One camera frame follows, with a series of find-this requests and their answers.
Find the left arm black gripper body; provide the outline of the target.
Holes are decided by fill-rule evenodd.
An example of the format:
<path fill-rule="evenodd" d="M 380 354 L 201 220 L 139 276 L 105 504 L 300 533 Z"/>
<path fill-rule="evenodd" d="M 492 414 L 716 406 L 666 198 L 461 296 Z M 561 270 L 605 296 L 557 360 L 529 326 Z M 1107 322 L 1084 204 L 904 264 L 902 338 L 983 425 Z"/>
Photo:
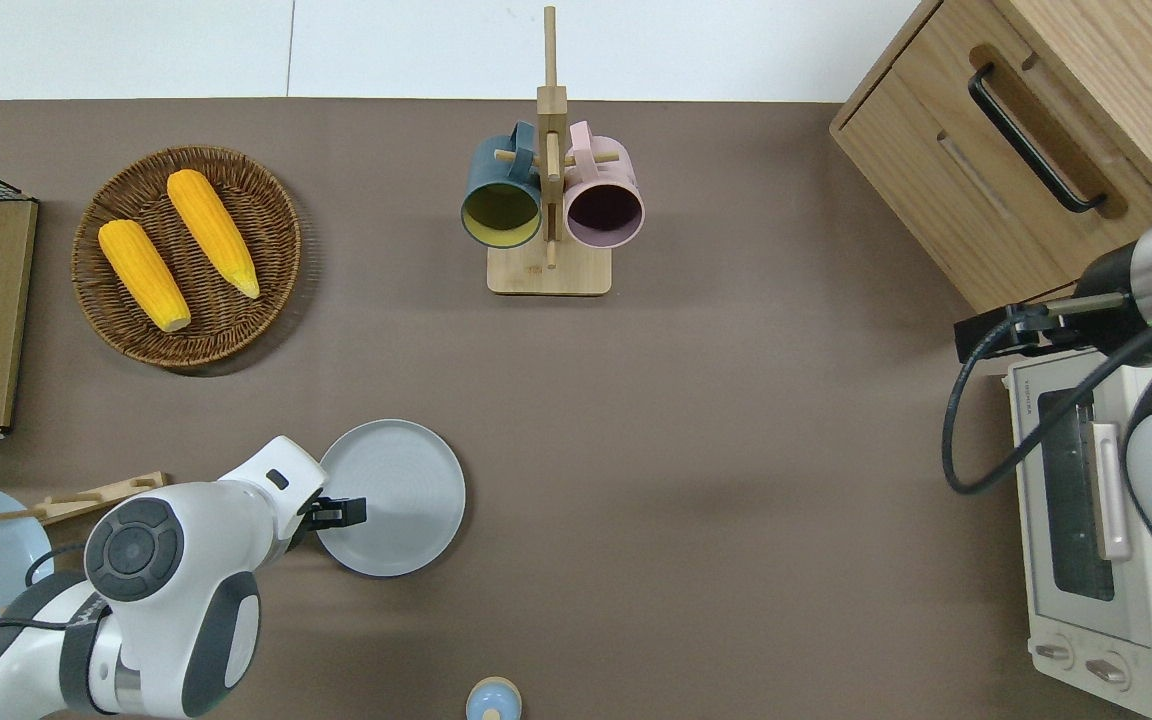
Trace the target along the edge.
<path fill-rule="evenodd" d="M 340 523 L 342 523 L 342 501 L 329 497 L 311 498 L 300 514 L 296 539 L 301 541 L 308 533 L 338 528 Z"/>

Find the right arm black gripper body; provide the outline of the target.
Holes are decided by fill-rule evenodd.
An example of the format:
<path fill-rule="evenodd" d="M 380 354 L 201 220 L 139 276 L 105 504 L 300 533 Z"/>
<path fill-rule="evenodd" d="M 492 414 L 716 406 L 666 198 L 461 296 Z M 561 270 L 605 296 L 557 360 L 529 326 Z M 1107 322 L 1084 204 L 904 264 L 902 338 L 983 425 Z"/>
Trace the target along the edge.
<path fill-rule="evenodd" d="M 986 351 L 1020 351 L 1029 344 L 1026 329 L 1026 306 L 996 306 L 982 314 L 982 324 L 986 327 L 982 344 Z"/>

